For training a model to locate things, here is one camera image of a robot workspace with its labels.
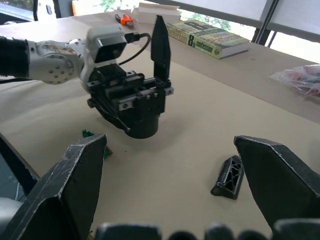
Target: black cable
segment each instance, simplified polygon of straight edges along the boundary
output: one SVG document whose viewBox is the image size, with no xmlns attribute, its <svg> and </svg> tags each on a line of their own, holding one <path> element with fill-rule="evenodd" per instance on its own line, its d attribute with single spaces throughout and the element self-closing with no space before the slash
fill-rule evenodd
<svg viewBox="0 0 320 240">
<path fill-rule="evenodd" d="M 11 78 L 11 79 L 0 79 L 0 84 L 8 84 L 8 83 L 16 83 L 16 82 L 24 82 L 24 81 L 31 81 L 31 79 L 25 79 L 25 78 Z"/>
<path fill-rule="evenodd" d="M 33 0 L 33 18 L 38 21 L 38 0 Z"/>
<path fill-rule="evenodd" d="M 149 33 L 141 33 L 140 38 L 143 38 L 143 37 L 147 37 L 147 41 L 146 41 L 145 45 L 135 55 L 133 55 L 132 57 L 129 57 L 127 60 L 120 62 L 119 65 L 126 64 L 127 62 L 130 62 L 132 59 L 136 58 L 139 54 L 141 54 L 147 48 L 147 46 L 151 42 L 151 36 Z"/>
</svg>

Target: black triangular piece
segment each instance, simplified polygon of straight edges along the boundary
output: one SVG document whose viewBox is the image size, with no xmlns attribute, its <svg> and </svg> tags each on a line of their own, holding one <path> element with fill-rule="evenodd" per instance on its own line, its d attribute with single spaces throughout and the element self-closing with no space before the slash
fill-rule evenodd
<svg viewBox="0 0 320 240">
<path fill-rule="evenodd" d="M 221 167 L 218 180 L 212 188 L 211 194 L 236 200 L 243 177 L 244 169 L 240 158 L 237 155 L 228 158 Z"/>
<path fill-rule="evenodd" d="M 273 229 L 280 219 L 320 218 L 320 176 L 285 145 L 235 136 L 253 198 Z"/>
<path fill-rule="evenodd" d="M 154 61 L 154 78 L 157 87 L 168 88 L 171 50 L 168 30 L 162 16 L 157 15 L 151 40 L 151 60 Z"/>
<path fill-rule="evenodd" d="M 106 144 L 101 134 L 70 145 L 35 184 L 0 239 L 86 240 L 98 203 Z"/>
</svg>

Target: book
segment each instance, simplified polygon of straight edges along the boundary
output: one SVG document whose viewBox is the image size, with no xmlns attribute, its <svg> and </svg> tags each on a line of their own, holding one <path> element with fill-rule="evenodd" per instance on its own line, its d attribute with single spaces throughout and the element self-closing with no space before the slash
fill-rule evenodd
<svg viewBox="0 0 320 240">
<path fill-rule="evenodd" d="M 199 20 L 166 23 L 168 35 L 221 59 L 248 50 L 249 40 Z"/>
</svg>

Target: book cover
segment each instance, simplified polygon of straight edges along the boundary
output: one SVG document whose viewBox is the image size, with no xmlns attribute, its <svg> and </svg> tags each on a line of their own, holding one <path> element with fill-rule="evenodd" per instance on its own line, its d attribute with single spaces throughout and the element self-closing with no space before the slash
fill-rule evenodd
<svg viewBox="0 0 320 240">
<path fill-rule="evenodd" d="M 224 49 L 249 42 L 244 37 L 199 20 L 166 23 L 166 27 L 170 37 L 217 59 L 222 57 Z"/>
</svg>

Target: orange pliers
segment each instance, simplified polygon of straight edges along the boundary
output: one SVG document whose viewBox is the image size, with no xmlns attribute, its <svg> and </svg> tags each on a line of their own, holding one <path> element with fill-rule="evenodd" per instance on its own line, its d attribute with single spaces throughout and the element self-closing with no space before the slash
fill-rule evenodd
<svg viewBox="0 0 320 240">
<path fill-rule="evenodd" d="M 123 26 L 127 26 L 130 29 L 134 28 L 134 20 L 127 14 L 120 17 L 118 14 L 114 15 L 115 20 Z"/>
</svg>

